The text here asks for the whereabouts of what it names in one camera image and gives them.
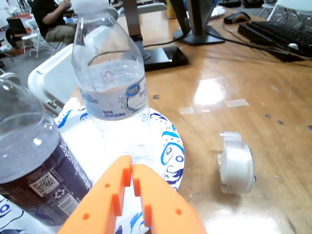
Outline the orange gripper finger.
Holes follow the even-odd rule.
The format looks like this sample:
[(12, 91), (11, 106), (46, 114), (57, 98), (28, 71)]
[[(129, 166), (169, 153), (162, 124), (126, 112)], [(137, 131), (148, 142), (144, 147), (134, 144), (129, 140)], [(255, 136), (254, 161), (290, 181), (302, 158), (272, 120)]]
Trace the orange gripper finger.
[(140, 197), (144, 225), (153, 234), (205, 234), (194, 209), (153, 169), (132, 166), (134, 193)]
[(114, 234), (131, 185), (132, 157), (120, 156), (104, 172), (66, 220), (60, 234)]

